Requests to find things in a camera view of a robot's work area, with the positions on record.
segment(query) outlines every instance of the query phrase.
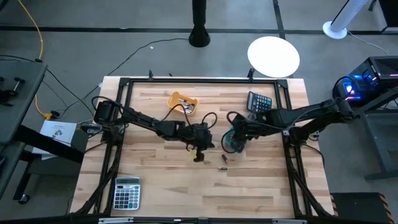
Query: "wooden table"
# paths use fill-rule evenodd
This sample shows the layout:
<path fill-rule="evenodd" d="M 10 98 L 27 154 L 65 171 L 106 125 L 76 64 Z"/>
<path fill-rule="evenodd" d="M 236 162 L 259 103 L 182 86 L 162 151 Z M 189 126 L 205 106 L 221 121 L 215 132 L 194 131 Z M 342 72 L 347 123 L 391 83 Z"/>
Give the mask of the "wooden table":
<path fill-rule="evenodd" d="M 105 77 L 99 95 L 116 98 L 120 77 Z M 218 122 L 211 128 L 214 149 L 205 151 L 206 163 L 195 163 L 181 142 L 165 141 L 152 131 L 130 125 L 126 130 L 118 176 L 139 176 L 142 182 L 141 205 L 135 212 L 112 211 L 112 216 L 134 217 L 213 217 L 213 218 L 293 218 L 294 212 L 287 177 L 281 134 L 249 141 L 240 154 L 226 154 L 221 137 L 230 129 L 229 111 L 247 114 L 248 91 L 269 96 L 276 107 L 274 87 L 265 84 L 135 83 L 131 107 L 157 119 L 169 111 L 167 100 L 174 91 L 199 100 L 191 123 L 200 123 L 212 111 Z M 288 79 L 293 108 L 308 105 L 304 81 Z M 169 120 L 184 120 L 172 112 Z M 214 118 L 209 116 L 209 124 Z M 89 140 L 91 147 L 100 136 Z M 318 149 L 316 142 L 308 144 Z M 73 198 L 71 212 L 78 210 L 93 193 L 100 179 L 105 145 L 85 155 Z M 221 158 L 229 159 L 228 170 Z M 322 159 L 302 147 L 302 160 L 308 188 L 326 211 L 333 214 Z M 104 209 L 108 189 L 104 191 Z M 298 190 L 304 212 L 302 193 Z"/>

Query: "computer tower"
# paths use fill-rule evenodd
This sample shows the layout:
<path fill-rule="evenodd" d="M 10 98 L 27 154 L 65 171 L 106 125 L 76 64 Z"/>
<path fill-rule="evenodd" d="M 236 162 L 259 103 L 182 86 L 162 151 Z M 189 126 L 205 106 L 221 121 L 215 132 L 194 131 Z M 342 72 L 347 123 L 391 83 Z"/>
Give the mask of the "computer tower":
<path fill-rule="evenodd" d="M 369 57 L 336 84 L 333 96 L 362 106 L 397 85 L 398 56 Z"/>

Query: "calculator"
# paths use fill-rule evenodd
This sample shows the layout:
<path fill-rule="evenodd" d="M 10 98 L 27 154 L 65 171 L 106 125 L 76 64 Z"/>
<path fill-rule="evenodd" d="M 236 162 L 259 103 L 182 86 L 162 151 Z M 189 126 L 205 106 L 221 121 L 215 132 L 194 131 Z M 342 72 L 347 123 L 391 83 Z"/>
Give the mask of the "calculator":
<path fill-rule="evenodd" d="M 249 91 L 247 108 L 252 113 L 270 110 L 272 99 Z"/>
<path fill-rule="evenodd" d="M 138 210 L 141 196 L 139 177 L 117 177 L 113 208 L 115 210 Z"/>

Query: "black pole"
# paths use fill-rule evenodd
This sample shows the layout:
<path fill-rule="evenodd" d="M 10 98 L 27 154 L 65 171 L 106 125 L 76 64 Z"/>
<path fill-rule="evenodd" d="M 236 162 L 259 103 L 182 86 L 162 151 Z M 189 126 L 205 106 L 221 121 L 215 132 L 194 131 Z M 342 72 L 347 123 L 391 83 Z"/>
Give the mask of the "black pole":
<path fill-rule="evenodd" d="M 194 47 L 206 47 L 210 36 L 205 28 L 206 0 L 192 0 L 193 29 L 189 35 L 189 43 Z"/>

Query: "blue led light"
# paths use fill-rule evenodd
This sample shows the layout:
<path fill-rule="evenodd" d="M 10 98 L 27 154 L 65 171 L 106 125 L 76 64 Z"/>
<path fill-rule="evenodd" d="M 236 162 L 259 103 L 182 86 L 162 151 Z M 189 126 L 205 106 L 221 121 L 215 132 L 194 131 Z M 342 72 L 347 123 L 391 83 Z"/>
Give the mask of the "blue led light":
<path fill-rule="evenodd" d="M 351 92 L 351 90 L 353 90 L 353 87 L 348 85 L 348 86 L 346 86 L 346 90 L 347 90 L 347 93 L 349 93 L 349 92 Z"/>

